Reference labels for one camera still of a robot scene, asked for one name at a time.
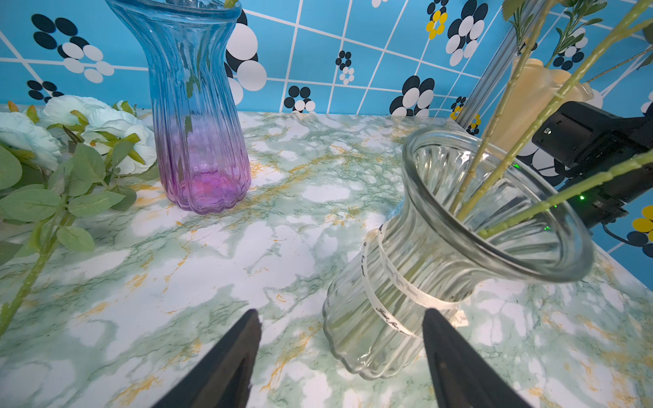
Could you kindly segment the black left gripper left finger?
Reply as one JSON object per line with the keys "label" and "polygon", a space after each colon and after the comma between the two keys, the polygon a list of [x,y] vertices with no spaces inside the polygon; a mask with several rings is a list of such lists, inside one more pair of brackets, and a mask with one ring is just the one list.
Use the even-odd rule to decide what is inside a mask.
{"label": "black left gripper left finger", "polygon": [[244,407],[262,329],[248,310],[156,407]]}

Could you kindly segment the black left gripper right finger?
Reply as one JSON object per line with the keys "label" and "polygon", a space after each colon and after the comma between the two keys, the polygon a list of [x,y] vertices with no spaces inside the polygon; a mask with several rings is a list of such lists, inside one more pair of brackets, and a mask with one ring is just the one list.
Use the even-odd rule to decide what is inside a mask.
{"label": "black left gripper right finger", "polygon": [[425,311],[423,342],[438,406],[529,406],[436,309]]}

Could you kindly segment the blue purple ribbed glass vase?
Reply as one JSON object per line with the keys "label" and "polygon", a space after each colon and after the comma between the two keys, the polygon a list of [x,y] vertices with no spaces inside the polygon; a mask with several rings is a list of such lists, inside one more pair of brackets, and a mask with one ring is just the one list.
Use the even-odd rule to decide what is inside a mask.
{"label": "blue purple ribbed glass vase", "polygon": [[241,5],[224,1],[112,0],[148,64],[161,183],[197,214],[234,207],[251,184],[248,152],[224,54]]}

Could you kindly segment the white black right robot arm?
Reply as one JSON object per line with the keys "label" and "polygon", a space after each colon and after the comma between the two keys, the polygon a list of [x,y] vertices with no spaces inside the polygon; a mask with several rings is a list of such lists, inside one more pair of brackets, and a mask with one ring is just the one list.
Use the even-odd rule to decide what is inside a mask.
{"label": "white black right robot arm", "polygon": [[[623,118],[584,102],[566,102],[544,122],[532,143],[554,158],[567,190],[583,180],[652,149],[652,109],[642,117]],[[646,164],[593,187],[568,203],[588,229],[627,215],[624,209],[652,188]]]}

